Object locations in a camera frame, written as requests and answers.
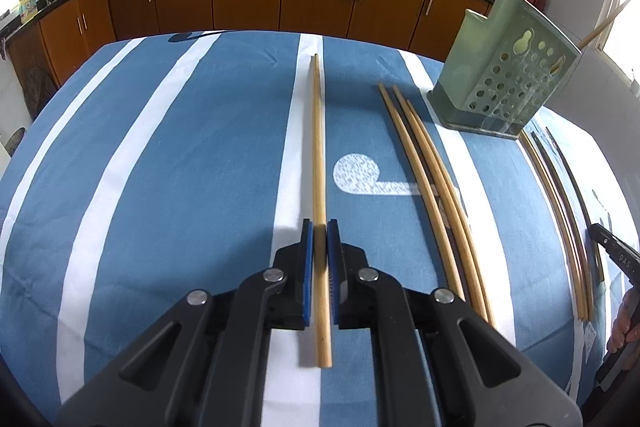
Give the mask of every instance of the keyhole-shaped hole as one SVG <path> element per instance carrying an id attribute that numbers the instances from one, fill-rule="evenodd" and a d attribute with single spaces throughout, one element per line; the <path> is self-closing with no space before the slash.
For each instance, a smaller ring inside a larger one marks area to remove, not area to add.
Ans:
<path id="1" fill-rule="evenodd" d="M 549 70 L 549 74 L 551 76 L 556 76 L 556 74 L 560 73 L 560 70 L 562 69 L 562 66 L 564 65 L 565 60 L 566 60 L 566 57 L 564 55 L 562 55 L 561 57 L 558 57 L 558 60 L 556 60 L 553 66 L 551 66 L 551 69 Z"/>
<path id="2" fill-rule="evenodd" d="M 529 45 L 531 44 L 532 38 L 533 38 L 533 31 L 526 30 L 522 34 L 522 36 L 517 41 L 515 41 L 513 45 L 513 53 L 515 53 L 516 55 L 524 55 L 525 53 L 527 53 L 527 50 L 529 49 Z"/>

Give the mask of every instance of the striped tablecloth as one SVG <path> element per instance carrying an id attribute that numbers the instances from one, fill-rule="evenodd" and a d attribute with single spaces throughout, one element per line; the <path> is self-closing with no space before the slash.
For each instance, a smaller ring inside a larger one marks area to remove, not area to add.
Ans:
<path id="1" fill-rule="evenodd" d="M 596 320 L 574 318 L 558 229 L 532 166 L 516 141 L 437 124 L 424 93 L 442 64 L 335 38 L 228 32 L 103 47 L 33 123 L 0 180 L 0 351 L 49 419 L 188 290 L 233 289 L 299 240 L 312 213 L 315 53 L 327 211 L 342 239 L 406 287 L 445 284 L 376 88 L 398 84 L 462 195 L 500 333 L 579 403 L 589 394 L 628 282 L 608 263 Z M 637 248 L 593 139 L 548 110 L 533 126 L 553 131 L 591 220 Z M 375 425 L 367 331 L 334 332 L 334 368 L 313 361 L 310 331 L 274 332 L 263 425 Z"/>

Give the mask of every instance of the cabinet handle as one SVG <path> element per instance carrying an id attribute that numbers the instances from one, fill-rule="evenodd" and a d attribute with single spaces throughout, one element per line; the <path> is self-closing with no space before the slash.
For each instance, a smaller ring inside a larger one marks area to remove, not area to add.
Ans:
<path id="1" fill-rule="evenodd" d="M 433 0 L 429 0 L 429 4 L 427 4 L 427 11 L 424 13 L 424 16 L 426 17 L 427 15 L 429 15 L 429 12 L 431 11 L 431 5 L 433 4 Z"/>

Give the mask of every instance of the metal screw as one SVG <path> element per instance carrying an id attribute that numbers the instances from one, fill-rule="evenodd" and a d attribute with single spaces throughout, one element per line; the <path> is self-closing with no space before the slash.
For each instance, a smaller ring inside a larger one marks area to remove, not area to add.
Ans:
<path id="1" fill-rule="evenodd" d="M 453 299 L 456 298 L 456 296 L 453 295 L 453 292 L 451 290 L 447 290 L 446 288 L 438 288 L 433 296 L 440 304 L 452 303 Z"/>
<path id="2" fill-rule="evenodd" d="M 378 280 L 378 271 L 373 268 L 360 268 L 358 270 L 358 277 L 361 281 L 373 282 Z"/>
<path id="3" fill-rule="evenodd" d="M 204 290 L 194 290 L 187 295 L 187 302 L 191 306 L 201 306 L 207 302 L 207 292 Z"/>
<path id="4" fill-rule="evenodd" d="M 268 282 L 280 282 L 284 277 L 284 272 L 280 268 L 268 268 L 262 276 Z"/>

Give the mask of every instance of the table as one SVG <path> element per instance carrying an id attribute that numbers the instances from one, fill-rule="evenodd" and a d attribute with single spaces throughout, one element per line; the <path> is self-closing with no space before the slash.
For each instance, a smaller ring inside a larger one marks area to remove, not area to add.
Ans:
<path id="1" fill-rule="evenodd" d="M 517 141 L 437 123 L 424 94 L 441 63 L 335 38 L 209 32 L 100 49 L 36 119 L 0 180 L 0 350 L 47 418 L 189 290 L 233 289 L 299 240 L 312 213 L 315 53 L 327 214 L 342 240 L 406 287 L 446 283 L 376 87 L 397 84 L 462 196 L 499 331 L 585 400 L 628 281 L 607 263 L 596 320 L 575 319 L 558 229 L 528 158 Z M 572 166 L 590 220 L 637 248 L 594 140 L 546 109 L 527 128 L 545 137 L 544 126 Z M 314 356 L 312 330 L 274 331 L 263 425 L 374 425 L 368 333 L 334 331 L 332 369 L 313 367 Z"/>

